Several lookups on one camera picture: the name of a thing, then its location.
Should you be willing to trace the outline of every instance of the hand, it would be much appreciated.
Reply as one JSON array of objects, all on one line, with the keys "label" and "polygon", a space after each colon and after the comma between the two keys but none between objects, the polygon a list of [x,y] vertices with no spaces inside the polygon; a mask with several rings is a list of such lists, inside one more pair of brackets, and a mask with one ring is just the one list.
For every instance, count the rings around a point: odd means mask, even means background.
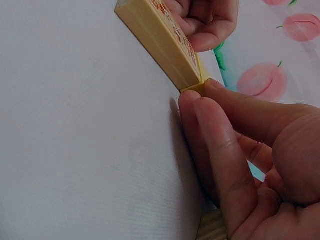
[{"label": "hand", "polygon": [[[210,79],[205,90],[208,97],[183,93],[180,114],[229,239],[319,239],[320,109],[261,101]],[[266,174],[263,183],[247,159]]]},{"label": "hand", "polygon": [[163,0],[196,52],[216,48],[236,29],[239,0]]}]

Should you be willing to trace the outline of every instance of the pink peach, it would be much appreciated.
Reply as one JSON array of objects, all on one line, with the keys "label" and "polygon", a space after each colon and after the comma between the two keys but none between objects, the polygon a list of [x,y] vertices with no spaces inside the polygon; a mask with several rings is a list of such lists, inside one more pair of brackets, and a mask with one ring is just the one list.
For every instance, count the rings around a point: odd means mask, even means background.
[{"label": "pink peach", "polygon": [[277,102],[287,89],[287,75],[274,63],[264,62],[247,70],[237,83],[237,91],[258,99]]},{"label": "pink peach", "polygon": [[263,0],[266,4],[271,6],[277,6],[277,5],[285,5],[289,4],[291,0]]},{"label": "pink peach", "polygon": [[284,34],[297,42],[307,42],[320,36],[320,20],[309,13],[289,16],[282,26]]}]

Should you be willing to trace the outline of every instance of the printed label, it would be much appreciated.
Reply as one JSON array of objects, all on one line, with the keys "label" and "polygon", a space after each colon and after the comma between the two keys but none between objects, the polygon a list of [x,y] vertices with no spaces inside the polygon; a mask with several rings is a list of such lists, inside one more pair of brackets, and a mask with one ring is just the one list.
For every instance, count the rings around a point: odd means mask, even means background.
[{"label": "printed label", "polygon": [[199,65],[196,58],[196,53],[194,48],[191,46],[188,41],[186,35],[183,33],[181,27],[174,20],[173,15],[167,8],[167,6],[163,3],[162,0],[149,0],[152,3],[152,6],[157,10],[158,14],[165,22],[167,27],[170,29],[171,33],[175,37],[175,39],[179,42],[182,50],[188,56],[190,63],[192,63],[193,68],[196,73],[199,75]]}]

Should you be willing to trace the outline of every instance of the green leaf print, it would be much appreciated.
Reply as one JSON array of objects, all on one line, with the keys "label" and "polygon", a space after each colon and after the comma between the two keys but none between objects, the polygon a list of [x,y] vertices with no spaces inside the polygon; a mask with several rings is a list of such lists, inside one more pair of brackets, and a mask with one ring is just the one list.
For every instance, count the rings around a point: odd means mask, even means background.
[{"label": "green leaf print", "polygon": [[223,41],[219,46],[217,46],[213,51],[218,52],[223,46],[225,45],[225,42]]},{"label": "green leaf print", "polygon": [[289,3],[288,7],[292,7],[298,3],[298,0],[292,0],[292,2]]},{"label": "green leaf print", "polygon": [[216,60],[218,62],[219,68],[223,71],[226,71],[226,64],[225,64],[225,60],[224,60],[224,55],[221,51],[215,51],[214,52]]}]

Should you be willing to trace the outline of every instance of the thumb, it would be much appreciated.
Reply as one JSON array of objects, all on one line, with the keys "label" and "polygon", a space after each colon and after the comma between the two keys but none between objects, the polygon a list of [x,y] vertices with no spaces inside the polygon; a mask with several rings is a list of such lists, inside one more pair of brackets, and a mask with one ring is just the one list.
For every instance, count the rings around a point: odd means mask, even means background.
[{"label": "thumb", "polygon": [[262,101],[230,91],[212,79],[206,81],[205,93],[222,107],[235,131],[270,147],[290,123],[317,109]]}]

